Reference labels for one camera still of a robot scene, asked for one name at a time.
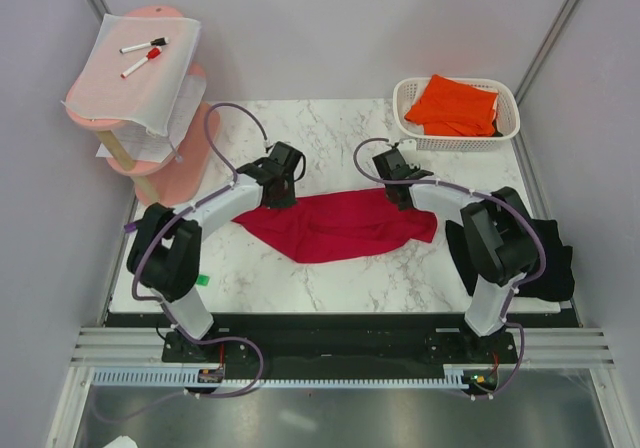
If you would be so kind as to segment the red t shirt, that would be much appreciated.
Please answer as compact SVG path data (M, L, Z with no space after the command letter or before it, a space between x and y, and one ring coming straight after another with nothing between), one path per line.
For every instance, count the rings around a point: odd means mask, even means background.
M430 243L438 226L431 212L399 210L382 188L301 197L290 208L259 207L234 222L307 264L381 255L410 240Z

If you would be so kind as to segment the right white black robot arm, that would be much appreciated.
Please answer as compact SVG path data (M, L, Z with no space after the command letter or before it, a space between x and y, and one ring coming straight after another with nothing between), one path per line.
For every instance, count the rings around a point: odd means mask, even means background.
M506 324L506 312L521 284L541 276L546 255L518 192L504 187L474 191L412 167L392 148L373 158L387 198L399 209L431 212L445 223L447 244L461 279L476 277L458 336L467 360L483 360L494 349L492 334Z

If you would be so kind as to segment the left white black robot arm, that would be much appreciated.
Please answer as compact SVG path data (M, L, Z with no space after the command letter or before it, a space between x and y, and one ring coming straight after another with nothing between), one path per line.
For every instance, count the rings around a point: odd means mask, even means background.
M305 155L277 142L265 157L232 171L217 191L182 208L160 203L147 207L135 222L136 235L126 267L134 276L132 294L142 285L160 303L185 338L185 350L208 361L219 350L219 337L210 329L214 318L197 288L201 245L219 228L257 208L285 209L296 204L297 170L306 169Z

